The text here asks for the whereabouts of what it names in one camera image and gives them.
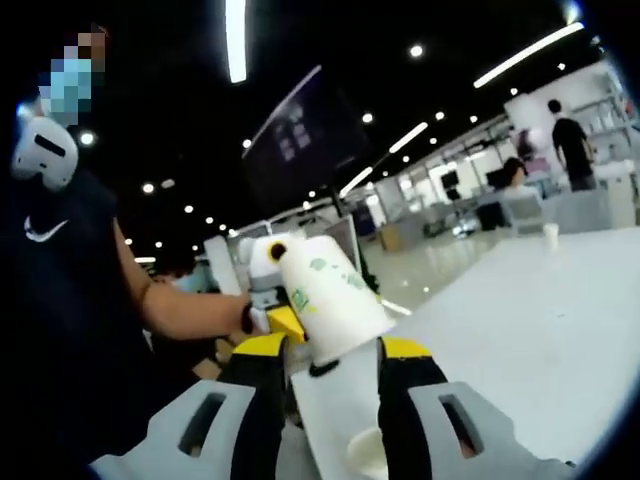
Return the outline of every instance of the face mask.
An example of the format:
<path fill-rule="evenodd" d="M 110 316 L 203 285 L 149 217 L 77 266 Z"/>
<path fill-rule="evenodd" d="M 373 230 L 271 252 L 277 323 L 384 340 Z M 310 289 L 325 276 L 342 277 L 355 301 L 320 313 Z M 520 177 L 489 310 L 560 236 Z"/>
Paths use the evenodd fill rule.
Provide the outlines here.
<path fill-rule="evenodd" d="M 49 85 L 40 86 L 40 102 L 45 115 L 67 127 L 78 124 L 79 112 L 89 111 L 92 64 L 78 58 L 78 47 L 65 47 L 64 56 L 51 61 Z"/>

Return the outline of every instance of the white table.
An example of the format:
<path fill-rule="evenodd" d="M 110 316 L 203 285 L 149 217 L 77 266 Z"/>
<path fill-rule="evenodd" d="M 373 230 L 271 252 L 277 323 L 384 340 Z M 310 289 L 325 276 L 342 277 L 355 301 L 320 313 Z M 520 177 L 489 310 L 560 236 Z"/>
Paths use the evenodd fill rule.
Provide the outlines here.
<path fill-rule="evenodd" d="M 392 335 L 429 347 L 450 380 L 469 383 L 541 458 L 581 462 L 617 418 L 640 371 L 640 228 L 501 242 Z M 323 478 L 361 478 L 349 439 L 375 424 L 369 344 L 319 379 L 292 377 Z"/>

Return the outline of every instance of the computer monitor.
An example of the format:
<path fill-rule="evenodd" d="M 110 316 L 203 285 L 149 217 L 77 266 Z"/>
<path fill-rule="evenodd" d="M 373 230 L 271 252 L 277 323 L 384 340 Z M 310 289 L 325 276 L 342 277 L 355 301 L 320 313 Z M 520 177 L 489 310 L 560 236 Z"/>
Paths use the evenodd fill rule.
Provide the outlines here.
<path fill-rule="evenodd" d="M 353 223 L 353 217 L 347 215 L 341 218 L 333 225 L 327 227 L 324 235 L 332 237 L 340 246 L 340 249 L 347 256 L 349 261 L 356 268 L 358 273 L 362 273 L 362 265 L 360 264 L 360 253 L 358 251 L 358 237 Z"/>
<path fill-rule="evenodd" d="M 453 172 L 445 173 L 440 177 L 440 182 L 442 182 L 442 188 L 445 191 L 455 187 L 460 182 L 458 172 L 454 170 Z"/>
<path fill-rule="evenodd" d="M 359 115 L 318 66 L 276 107 L 242 162 L 262 214 L 270 217 L 331 184 L 367 145 Z"/>
<path fill-rule="evenodd" d="M 504 172 L 501 168 L 487 172 L 485 176 L 487 177 L 487 185 L 495 188 L 496 190 L 501 190 L 505 187 Z"/>

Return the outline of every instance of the yellow object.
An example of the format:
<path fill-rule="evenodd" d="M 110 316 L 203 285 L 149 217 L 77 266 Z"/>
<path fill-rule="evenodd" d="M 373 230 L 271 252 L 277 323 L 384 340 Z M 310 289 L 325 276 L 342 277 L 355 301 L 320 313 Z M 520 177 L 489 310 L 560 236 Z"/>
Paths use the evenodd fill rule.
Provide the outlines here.
<path fill-rule="evenodd" d="M 261 357 L 277 357 L 286 335 L 282 332 L 253 337 L 238 345 L 233 354 L 257 355 Z"/>
<path fill-rule="evenodd" d="M 413 340 L 381 337 L 387 358 L 430 357 L 431 351 Z"/>
<path fill-rule="evenodd" d="M 293 309 L 286 305 L 267 311 L 269 324 L 273 332 L 283 332 L 297 343 L 305 343 L 304 328 L 298 321 Z"/>

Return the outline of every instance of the white cup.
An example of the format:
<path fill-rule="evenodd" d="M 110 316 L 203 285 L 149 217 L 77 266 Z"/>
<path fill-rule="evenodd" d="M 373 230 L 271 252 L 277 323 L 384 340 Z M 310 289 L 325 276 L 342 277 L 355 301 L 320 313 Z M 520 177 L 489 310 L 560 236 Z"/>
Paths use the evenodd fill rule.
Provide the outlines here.
<path fill-rule="evenodd" d="M 353 437 L 347 446 L 347 462 L 358 473 L 373 480 L 389 480 L 382 431 L 373 427 Z"/>
<path fill-rule="evenodd" d="M 544 232 L 544 236 L 547 239 L 547 246 L 550 250 L 558 249 L 558 234 L 559 227 L 557 223 L 545 223 L 542 227 L 542 231 Z"/>

